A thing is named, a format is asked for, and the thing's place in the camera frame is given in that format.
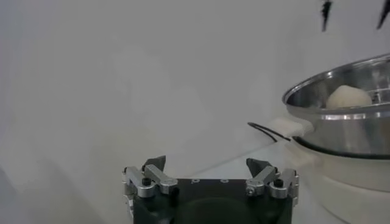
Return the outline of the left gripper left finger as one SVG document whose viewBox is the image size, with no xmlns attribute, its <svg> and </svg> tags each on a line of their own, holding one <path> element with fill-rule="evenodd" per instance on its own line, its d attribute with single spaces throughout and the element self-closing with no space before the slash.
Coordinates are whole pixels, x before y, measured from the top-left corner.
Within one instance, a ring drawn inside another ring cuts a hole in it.
<svg viewBox="0 0 390 224">
<path fill-rule="evenodd" d="M 178 179 L 167 176 L 165 168 L 166 157 L 159 156 L 148 159 L 141 169 L 135 166 L 125 167 L 122 171 L 124 198 L 131 218 L 134 218 L 135 199 L 152 198 L 157 191 L 162 195 L 173 196 L 178 192 Z"/>
</svg>

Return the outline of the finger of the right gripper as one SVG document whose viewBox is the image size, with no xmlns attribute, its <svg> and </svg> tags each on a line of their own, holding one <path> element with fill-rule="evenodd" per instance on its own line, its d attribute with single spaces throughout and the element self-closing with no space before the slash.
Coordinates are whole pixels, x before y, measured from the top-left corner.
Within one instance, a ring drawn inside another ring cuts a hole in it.
<svg viewBox="0 0 390 224">
<path fill-rule="evenodd" d="M 322 31 L 325 32 L 327 30 L 327 24 L 329 19 L 329 14 L 332 6 L 332 0 L 324 0 L 321 8 L 321 16 L 322 16 Z"/>
<path fill-rule="evenodd" d="M 387 15 L 389 14 L 389 11 L 390 11 L 389 3 L 390 3 L 390 0 L 384 0 L 384 2 L 383 2 L 383 7 L 381 9 L 378 24 L 376 27 L 377 30 L 382 28 L 382 26 L 387 18 Z"/>
</svg>

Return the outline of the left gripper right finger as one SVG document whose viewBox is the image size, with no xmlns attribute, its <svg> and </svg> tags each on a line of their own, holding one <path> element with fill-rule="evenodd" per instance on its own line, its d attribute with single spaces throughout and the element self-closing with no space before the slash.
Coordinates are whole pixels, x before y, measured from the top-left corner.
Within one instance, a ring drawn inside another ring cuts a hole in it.
<svg viewBox="0 0 390 224">
<path fill-rule="evenodd" d="M 279 171 L 267 161 L 247 158 L 246 165 L 252 178 L 245 181 L 248 197 L 264 195 L 266 191 L 272 198 L 292 198 L 293 206 L 299 202 L 299 175 L 294 169 Z"/>
</svg>

